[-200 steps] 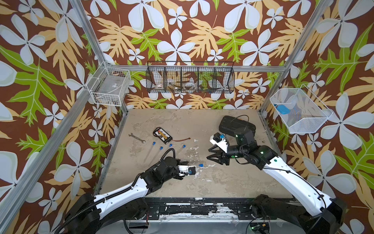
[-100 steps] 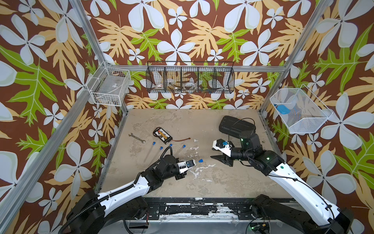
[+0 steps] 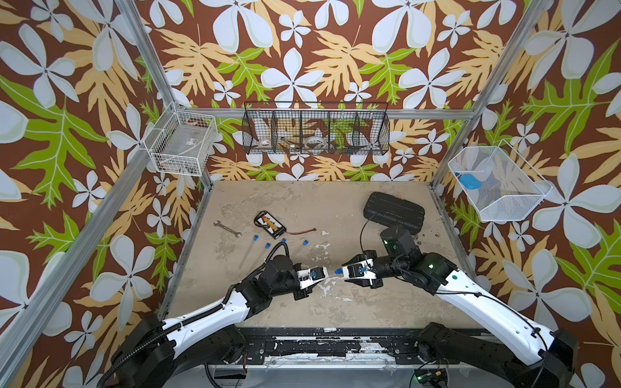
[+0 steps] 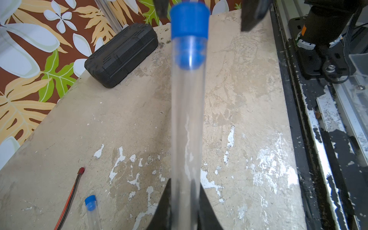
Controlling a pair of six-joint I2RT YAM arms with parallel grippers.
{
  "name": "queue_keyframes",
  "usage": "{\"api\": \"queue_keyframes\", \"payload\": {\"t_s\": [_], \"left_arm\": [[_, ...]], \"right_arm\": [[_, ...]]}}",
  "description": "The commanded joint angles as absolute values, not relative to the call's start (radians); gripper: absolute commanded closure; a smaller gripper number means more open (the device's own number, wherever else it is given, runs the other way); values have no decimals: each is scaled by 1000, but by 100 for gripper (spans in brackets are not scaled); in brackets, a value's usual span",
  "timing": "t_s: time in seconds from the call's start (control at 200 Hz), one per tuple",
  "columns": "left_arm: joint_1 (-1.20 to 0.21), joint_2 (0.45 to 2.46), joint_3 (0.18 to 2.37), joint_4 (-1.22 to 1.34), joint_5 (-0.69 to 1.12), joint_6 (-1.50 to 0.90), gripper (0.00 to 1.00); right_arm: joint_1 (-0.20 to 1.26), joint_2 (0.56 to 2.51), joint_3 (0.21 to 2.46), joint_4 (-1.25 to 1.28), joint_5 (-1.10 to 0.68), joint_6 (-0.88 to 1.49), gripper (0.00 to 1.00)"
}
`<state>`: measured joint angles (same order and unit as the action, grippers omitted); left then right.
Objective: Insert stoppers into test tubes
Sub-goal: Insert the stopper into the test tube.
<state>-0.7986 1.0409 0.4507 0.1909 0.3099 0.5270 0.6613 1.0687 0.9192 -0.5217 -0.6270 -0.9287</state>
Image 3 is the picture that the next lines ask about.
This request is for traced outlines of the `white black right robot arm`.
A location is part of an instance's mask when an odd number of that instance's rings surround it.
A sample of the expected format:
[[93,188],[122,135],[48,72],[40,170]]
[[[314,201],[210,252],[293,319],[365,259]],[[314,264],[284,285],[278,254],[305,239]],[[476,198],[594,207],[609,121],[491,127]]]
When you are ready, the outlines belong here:
[[577,339],[527,318],[482,289],[444,256],[420,251],[408,231],[393,226],[381,234],[387,253],[364,251],[339,273],[357,286],[377,289],[383,281],[405,281],[459,308],[495,336],[489,342],[440,323],[417,336],[425,361],[459,361],[492,373],[515,387],[568,387],[577,359]]

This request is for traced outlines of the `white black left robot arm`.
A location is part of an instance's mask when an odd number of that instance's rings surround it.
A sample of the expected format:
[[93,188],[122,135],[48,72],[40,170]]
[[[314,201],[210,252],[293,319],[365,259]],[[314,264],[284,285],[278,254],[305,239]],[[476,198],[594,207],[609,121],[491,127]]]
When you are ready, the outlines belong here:
[[270,254],[216,302],[176,318],[140,322],[96,385],[109,387],[115,378],[115,387],[162,387],[200,342],[266,310],[276,296],[308,297],[326,275],[323,267],[303,269],[287,255]]

